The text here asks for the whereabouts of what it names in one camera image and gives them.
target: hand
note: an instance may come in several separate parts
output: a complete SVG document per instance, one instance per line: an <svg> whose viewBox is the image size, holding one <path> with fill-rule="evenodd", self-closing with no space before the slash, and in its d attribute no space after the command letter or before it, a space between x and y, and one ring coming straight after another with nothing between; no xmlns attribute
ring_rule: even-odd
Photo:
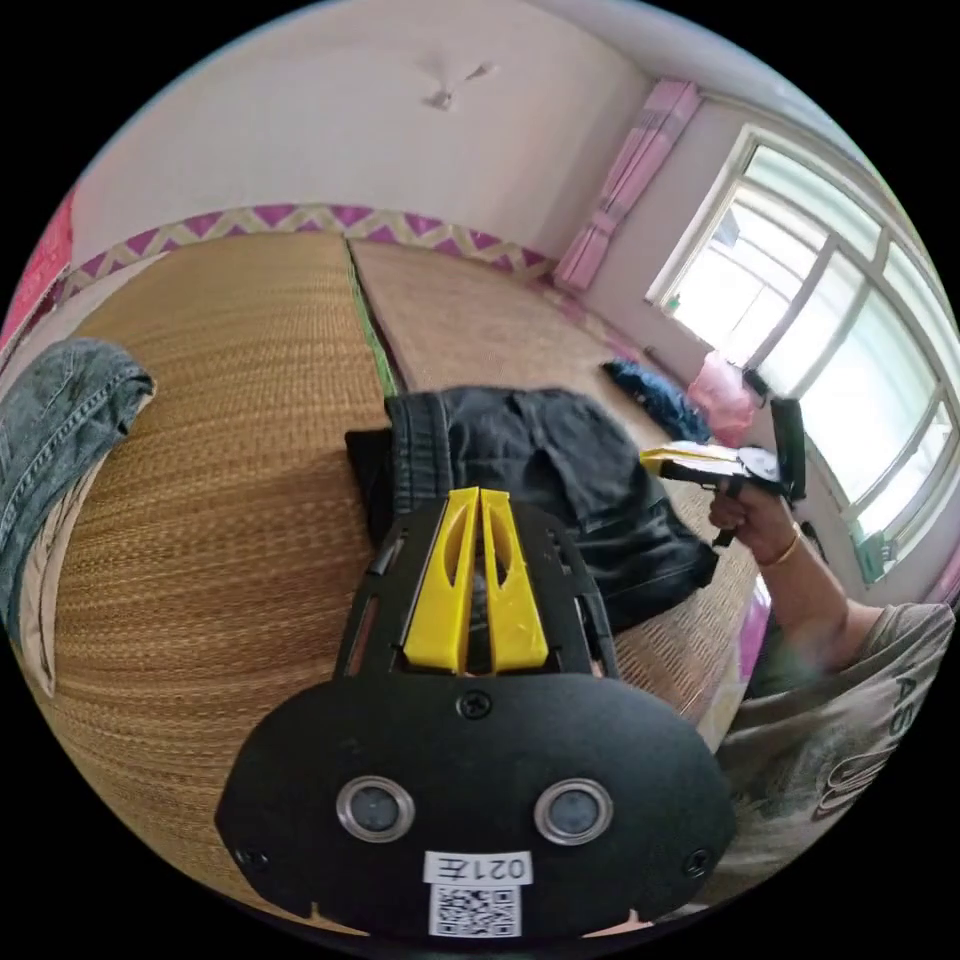
<svg viewBox="0 0 960 960"><path fill-rule="evenodd" d="M719 530L732 530L760 566L778 560L796 536L793 516L781 497L745 483L736 499L726 494L727 482L710 507L710 522Z"/></svg>

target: window pane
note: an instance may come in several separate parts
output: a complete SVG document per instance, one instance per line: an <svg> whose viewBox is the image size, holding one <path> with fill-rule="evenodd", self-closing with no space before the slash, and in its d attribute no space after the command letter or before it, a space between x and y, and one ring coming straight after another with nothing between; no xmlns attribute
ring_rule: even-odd
<svg viewBox="0 0 960 960"><path fill-rule="evenodd" d="M842 253L833 254L810 299L760 364L760 373L777 393L792 393L820 359L862 281L863 274Z"/></svg>
<svg viewBox="0 0 960 960"><path fill-rule="evenodd" d="M674 316L716 347L756 300L763 284L742 267L712 250L691 264L677 288Z"/></svg>
<svg viewBox="0 0 960 960"><path fill-rule="evenodd" d="M802 217L792 207L778 203L759 190L742 186L737 190L736 203L749 207L773 223L779 224L787 233L792 234L815 253L826 243L826 233L815 223Z"/></svg>
<svg viewBox="0 0 960 960"><path fill-rule="evenodd" d="M773 332L789 302L775 291L761 290L730 335L718 347L738 367L745 366Z"/></svg>
<svg viewBox="0 0 960 960"><path fill-rule="evenodd" d="M876 500L860 514L865 537L886 530L906 509L933 473L953 432L947 408L940 404L933 423L927 428L917 452L897 471Z"/></svg>
<svg viewBox="0 0 960 960"><path fill-rule="evenodd" d="M917 318L950 379L960 388L960 340L956 328L930 289L929 281L895 243L890 244L883 276Z"/></svg>
<svg viewBox="0 0 960 960"><path fill-rule="evenodd" d="M731 206L730 213L740 228L741 239L763 250L801 281L810 272L817 259L816 251L739 203Z"/></svg>
<svg viewBox="0 0 960 960"><path fill-rule="evenodd" d="M809 211L868 260L873 259L880 225L823 177L767 146L757 147L746 175Z"/></svg>
<svg viewBox="0 0 960 960"><path fill-rule="evenodd" d="M752 274L765 283L773 287L777 293L792 300L800 291L802 278L796 274L785 270L779 263L766 255L763 250L752 246L742 237L737 240L733 248L720 248L717 252L721 256L728 256L735 263L749 270Z"/></svg>
<svg viewBox="0 0 960 960"><path fill-rule="evenodd" d="M850 333L801 400L807 434L851 502L906 446L936 383L893 308L871 292Z"/></svg>

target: white label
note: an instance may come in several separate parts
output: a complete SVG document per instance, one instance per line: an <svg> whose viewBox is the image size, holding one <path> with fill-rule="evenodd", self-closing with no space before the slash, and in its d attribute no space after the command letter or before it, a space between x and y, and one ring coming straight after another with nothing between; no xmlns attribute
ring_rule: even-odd
<svg viewBox="0 0 960 960"><path fill-rule="evenodd" d="M523 887L533 883L529 851L434 853L423 860L423 882L443 887Z"/></svg>
<svg viewBox="0 0 960 960"><path fill-rule="evenodd" d="M521 889L434 884L430 888L430 936L463 940L519 937Z"/></svg>

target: person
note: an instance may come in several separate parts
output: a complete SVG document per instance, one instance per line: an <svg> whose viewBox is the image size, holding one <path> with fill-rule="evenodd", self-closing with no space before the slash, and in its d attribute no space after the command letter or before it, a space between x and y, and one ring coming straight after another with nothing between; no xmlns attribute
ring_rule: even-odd
<svg viewBox="0 0 960 960"><path fill-rule="evenodd" d="M711 523L753 554L771 600L757 671L716 754L737 831L696 901L717 906L796 859L870 786L910 728L950 641L943 604L850 600L786 503L753 485L719 492ZM636 914L594 936L647 926Z"/></svg>

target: qr code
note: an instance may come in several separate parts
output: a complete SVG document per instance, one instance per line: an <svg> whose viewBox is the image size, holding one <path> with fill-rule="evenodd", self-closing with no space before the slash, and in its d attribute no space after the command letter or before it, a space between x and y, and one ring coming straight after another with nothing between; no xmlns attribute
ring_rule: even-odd
<svg viewBox="0 0 960 960"><path fill-rule="evenodd" d="M435 886L430 913L434 937L519 937L520 888Z"/></svg>

